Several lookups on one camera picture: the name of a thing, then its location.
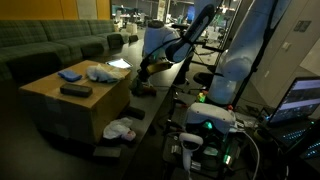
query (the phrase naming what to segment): cable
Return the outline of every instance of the cable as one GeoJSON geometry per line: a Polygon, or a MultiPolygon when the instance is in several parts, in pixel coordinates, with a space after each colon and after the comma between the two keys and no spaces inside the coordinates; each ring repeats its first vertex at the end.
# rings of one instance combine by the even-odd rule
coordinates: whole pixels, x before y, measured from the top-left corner
{"type": "Polygon", "coordinates": [[[289,176],[289,166],[287,166],[287,173],[286,173],[286,177],[284,178],[284,180],[287,180],[288,179],[288,176],[289,176]]]}
{"type": "Polygon", "coordinates": [[[196,48],[194,48],[193,52],[199,57],[199,60],[202,62],[202,64],[205,64],[205,63],[203,62],[203,60],[201,59],[201,57],[199,56],[199,54],[197,53],[196,48]]]}
{"type": "Polygon", "coordinates": [[[257,149],[257,165],[256,165],[256,170],[254,171],[254,175],[252,180],[255,180],[257,177],[257,173],[258,173],[258,169],[259,169],[259,163],[260,163],[260,152],[259,152],[259,148],[257,146],[257,144],[254,142],[254,140],[243,130],[239,130],[239,132],[242,132],[243,134],[245,134],[253,143],[253,145],[255,146],[255,148],[257,149]]]}

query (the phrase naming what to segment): chair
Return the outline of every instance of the chair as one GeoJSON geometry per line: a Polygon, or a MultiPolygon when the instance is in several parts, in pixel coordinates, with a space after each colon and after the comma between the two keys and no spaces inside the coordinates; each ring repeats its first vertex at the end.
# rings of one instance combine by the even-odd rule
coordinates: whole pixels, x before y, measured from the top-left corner
{"type": "Polygon", "coordinates": [[[137,24],[129,23],[126,25],[126,32],[130,33],[130,35],[134,35],[138,33],[137,24]]]}
{"type": "Polygon", "coordinates": [[[211,86],[211,82],[213,80],[214,75],[220,75],[220,74],[214,74],[214,73],[205,73],[205,72],[198,72],[193,76],[193,80],[198,83],[201,84],[201,88],[194,88],[194,89],[189,89],[188,90],[188,94],[191,93],[192,90],[206,90],[208,91],[210,89],[211,86]]]}
{"type": "Polygon", "coordinates": [[[129,44],[133,43],[133,42],[137,42],[139,40],[137,35],[131,35],[129,36],[129,44]]]}
{"type": "Polygon", "coordinates": [[[27,84],[62,68],[56,53],[41,53],[12,59],[6,62],[12,78],[18,84],[27,84]]]}
{"type": "Polygon", "coordinates": [[[124,44],[121,34],[111,34],[107,39],[110,49],[121,48],[124,44]]]}
{"type": "Polygon", "coordinates": [[[81,47],[81,53],[82,53],[83,59],[102,55],[103,52],[104,52],[104,48],[101,43],[89,44],[81,47]]]}
{"type": "Polygon", "coordinates": [[[138,25],[138,27],[140,27],[140,29],[143,29],[145,27],[145,17],[146,17],[146,14],[141,13],[140,20],[136,22],[136,24],[138,25]]]}

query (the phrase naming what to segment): electronic equipment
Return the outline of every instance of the electronic equipment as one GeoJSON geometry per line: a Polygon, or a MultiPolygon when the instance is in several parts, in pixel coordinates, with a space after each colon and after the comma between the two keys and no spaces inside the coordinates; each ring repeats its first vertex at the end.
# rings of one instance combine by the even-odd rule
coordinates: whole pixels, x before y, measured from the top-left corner
{"type": "Polygon", "coordinates": [[[192,152],[199,149],[199,147],[203,144],[203,139],[197,135],[181,133],[179,140],[181,141],[183,148],[183,167],[186,171],[189,171],[191,167],[192,152]]]}
{"type": "Polygon", "coordinates": [[[188,7],[188,13],[187,13],[187,23],[190,24],[194,19],[194,6],[188,7]]]}
{"type": "Polygon", "coordinates": [[[225,110],[211,104],[193,103],[187,111],[187,131],[189,129],[188,126],[195,127],[206,121],[209,121],[218,132],[228,134],[231,127],[236,123],[236,117],[231,110],[225,110]]]}
{"type": "MultiPolygon", "coordinates": [[[[308,116],[320,105],[320,77],[297,77],[277,108],[266,116],[269,132],[286,147],[292,147],[314,124],[308,116]]],[[[301,150],[301,158],[320,156],[320,137],[301,150]]]]}
{"type": "MultiPolygon", "coordinates": [[[[302,136],[306,129],[293,131],[291,133],[282,136],[283,141],[286,144],[292,144],[296,139],[302,136]]],[[[320,156],[320,140],[313,143],[308,149],[301,155],[303,159],[309,159],[320,156]]]]}
{"type": "Polygon", "coordinates": [[[267,126],[275,127],[307,120],[320,104],[320,77],[297,77],[271,116],[267,126]]]}
{"type": "Polygon", "coordinates": [[[127,69],[133,66],[131,63],[124,60],[123,58],[107,61],[106,64],[110,66],[118,67],[118,68],[123,68],[123,69],[127,69]]]}
{"type": "Polygon", "coordinates": [[[89,97],[92,94],[92,88],[88,86],[66,83],[60,87],[60,92],[66,95],[89,97]]]}

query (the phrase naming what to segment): wall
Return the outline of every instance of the wall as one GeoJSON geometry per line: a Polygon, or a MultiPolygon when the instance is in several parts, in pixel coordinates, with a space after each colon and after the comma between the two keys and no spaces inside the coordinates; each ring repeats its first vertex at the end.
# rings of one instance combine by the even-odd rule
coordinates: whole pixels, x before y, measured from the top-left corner
{"type": "Polygon", "coordinates": [[[277,106],[297,76],[314,76],[300,63],[320,37],[319,0],[292,0],[251,82],[269,106],[277,106]],[[293,31],[299,20],[311,20],[306,32],[293,31]],[[291,44],[288,50],[281,48],[291,44]]]}
{"type": "Polygon", "coordinates": [[[146,15],[157,18],[158,1],[151,0],[111,0],[111,4],[124,7],[139,8],[146,15]]]}
{"type": "Polygon", "coordinates": [[[171,1],[169,14],[171,14],[171,17],[173,18],[178,18],[180,15],[185,16],[188,12],[188,7],[190,5],[191,4],[179,2],[177,3],[177,5],[174,5],[173,1],[171,1]]]}
{"type": "MultiPolygon", "coordinates": [[[[96,0],[98,19],[110,19],[110,0],[96,0]]],[[[78,19],[76,0],[0,1],[0,20],[78,19]]]]}

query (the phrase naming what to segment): green sofa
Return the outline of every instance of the green sofa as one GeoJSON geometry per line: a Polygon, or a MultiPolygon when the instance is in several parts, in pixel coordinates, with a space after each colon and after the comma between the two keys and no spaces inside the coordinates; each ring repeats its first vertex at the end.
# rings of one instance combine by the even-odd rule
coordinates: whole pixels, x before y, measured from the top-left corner
{"type": "Polygon", "coordinates": [[[0,81],[11,79],[6,62],[32,54],[55,52],[63,64],[82,59],[81,47],[101,43],[119,33],[128,43],[129,34],[115,32],[112,20],[1,20],[0,81]]]}

